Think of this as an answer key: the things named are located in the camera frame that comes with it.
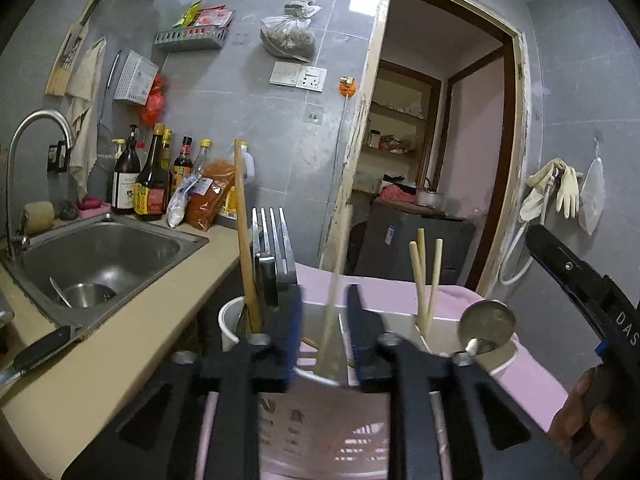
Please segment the stainless steel sink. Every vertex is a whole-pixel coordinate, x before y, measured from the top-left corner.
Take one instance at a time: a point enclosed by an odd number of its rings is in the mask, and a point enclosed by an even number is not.
[[[31,239],[11,262],[0,259],[20,288],[52,322],[91,330],[208,239],[106,214],[54,229]],[[115,297],[87,308],[69,308],[49,282],[63,290],[79,283],[106,285]]]

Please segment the peeling paint door frame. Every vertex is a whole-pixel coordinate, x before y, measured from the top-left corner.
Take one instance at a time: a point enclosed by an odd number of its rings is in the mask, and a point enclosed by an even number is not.
[[[342,174],[340,176],[340,185],[338,186],[334,211],[329,220],[328,229],[325,231],[327,234],[324,239],[324,247],[320,258],[320,268],[325,270],[332,270],[334,266],[338,234],[337,219],[340,218],[342,211],[349,202],[358,158],[366,134],[367,117],[369,115],[373,88],[376,82],[380,53],[382,52],[389,1],[390,0],[380,0],[378,12],[374,19],[373,30],[369,41],[369,51],[362,72],[360,92],[357,94],[358,101],[354,111],[355,119],[352,123],[350,138],[342,163]],[[513,143],[511,146],[508,172],[506,172],[506,184],[504,184],[504,182],[502,183],[504,186],[504,199],[502,200],[502,206],[499,208],[499,217],[494,235],[491,240],[488,240],[490,244],[487,258],[479,276],[478,285],[476,286],[476,292],[481,296],[487,297],[491,294],[497,281],[499,264],[502,261],[502,256],[509,241],[508,235],[510,236],[513,233],[515,227],[518,213],[518,199],[522,186],[524,185],[522,169],[525,167],[526,162],[526,141],[530,126],[530,76],[527,47],[522,33],[482,3],[475,0],[449,1],[463,7],[466,11],[471,11],[479,18],[486,20],[494,27],[503,31],[506,36],[510,38],[510,43],[508,43],[506,48],[509,50],[513,48],[514,66],[517,67],[517,70],[514,71],[515,102],[513,103]]]

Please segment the orange gas valve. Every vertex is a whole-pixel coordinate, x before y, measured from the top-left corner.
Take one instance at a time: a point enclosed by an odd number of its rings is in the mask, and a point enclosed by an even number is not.
[[[340,93],[345,97],[353,97],[356,93],[356,79],[354,77],[340,78]]]

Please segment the pink wall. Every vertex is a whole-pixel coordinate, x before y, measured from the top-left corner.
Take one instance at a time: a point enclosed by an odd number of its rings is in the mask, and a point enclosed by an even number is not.
[[[447,149],[438,191],[445,195],[448,214],[469,218],[476,224],[476,234],[458,280],[458,284],[464,284],[478,249],[494,190],[502,136],[502,60],[455,83],[451,97]]]

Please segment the refrigerator sticker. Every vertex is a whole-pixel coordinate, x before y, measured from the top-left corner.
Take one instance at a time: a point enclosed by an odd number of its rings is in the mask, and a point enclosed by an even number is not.
[[[391,238],[394,237],[395,232],[396,232],[395,229],[389,226],[389,229],[386,230],[385,244],[391,245]]]

